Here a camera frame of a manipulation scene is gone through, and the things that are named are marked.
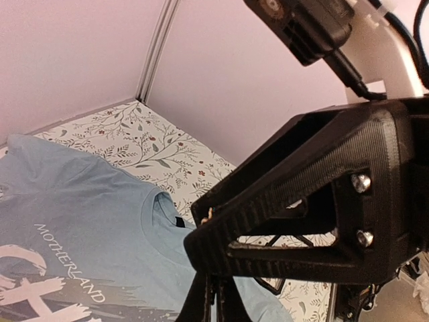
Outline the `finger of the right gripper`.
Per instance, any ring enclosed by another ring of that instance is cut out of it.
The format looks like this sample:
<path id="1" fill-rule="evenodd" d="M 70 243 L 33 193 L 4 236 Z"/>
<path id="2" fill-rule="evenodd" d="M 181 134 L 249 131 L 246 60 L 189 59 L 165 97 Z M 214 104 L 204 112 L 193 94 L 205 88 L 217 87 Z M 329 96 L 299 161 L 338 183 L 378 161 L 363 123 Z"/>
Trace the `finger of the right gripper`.
<path id="1" fill-rule="evenodd" d="M 400 101 L 297 115 L 192 205 L 199 226 L 184 240 L 188 258 L 217 276 L 264 276 L 279 259 L 295 280 L 387 280 L 417 250 L 407 194 L 413 156 Z M 326 233 L 333 243 L 313 248 L 238 240 Z"/>

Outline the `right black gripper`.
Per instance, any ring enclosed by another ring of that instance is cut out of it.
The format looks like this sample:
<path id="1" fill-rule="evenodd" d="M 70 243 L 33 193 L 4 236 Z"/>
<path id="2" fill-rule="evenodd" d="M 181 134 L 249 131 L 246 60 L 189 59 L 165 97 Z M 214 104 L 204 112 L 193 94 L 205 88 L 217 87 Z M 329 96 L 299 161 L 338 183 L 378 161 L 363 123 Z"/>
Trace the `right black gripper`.
<path id="1" fill-rule="evenodd" d="M 408 106 L 415 157 L 410 163 L 412 231 L 418 247 L 428 251 L 428 97 Z"/>

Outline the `light blue printed t-shirt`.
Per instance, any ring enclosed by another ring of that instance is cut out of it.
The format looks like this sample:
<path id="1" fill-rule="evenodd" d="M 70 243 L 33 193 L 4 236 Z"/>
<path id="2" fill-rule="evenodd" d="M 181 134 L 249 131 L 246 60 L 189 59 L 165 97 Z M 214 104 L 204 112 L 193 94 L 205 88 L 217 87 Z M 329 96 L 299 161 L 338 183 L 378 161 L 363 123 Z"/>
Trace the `light blue printed t-shirt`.
<path id="1" fill-rule="evenodd" d="M 2 321 L 175 321 L 195 271 L 168 193 L 12 135 L 1 159 Z"/>

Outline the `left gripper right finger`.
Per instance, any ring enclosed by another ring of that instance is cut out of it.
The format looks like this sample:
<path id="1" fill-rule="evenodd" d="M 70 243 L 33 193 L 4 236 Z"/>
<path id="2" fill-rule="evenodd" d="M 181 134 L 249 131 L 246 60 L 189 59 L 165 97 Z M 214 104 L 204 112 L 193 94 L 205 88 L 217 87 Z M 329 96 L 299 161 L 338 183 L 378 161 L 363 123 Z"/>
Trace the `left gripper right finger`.
<path id="1" fill-rule="evenodd" d="M 232 277 L 218 278 L 217 321 L 252 322 Z"/>

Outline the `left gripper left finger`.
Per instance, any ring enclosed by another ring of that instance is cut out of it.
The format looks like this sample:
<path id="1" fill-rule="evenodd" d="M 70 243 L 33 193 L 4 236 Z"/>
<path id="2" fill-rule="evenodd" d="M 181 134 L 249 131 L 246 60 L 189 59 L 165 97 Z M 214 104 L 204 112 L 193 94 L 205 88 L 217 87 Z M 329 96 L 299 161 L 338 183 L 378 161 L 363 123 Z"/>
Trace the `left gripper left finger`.
<path id="1" fill-rule="evenodd" d="M 215 289 L 212 276 L 197 272 L 176 322 L 209 322 Z"/>

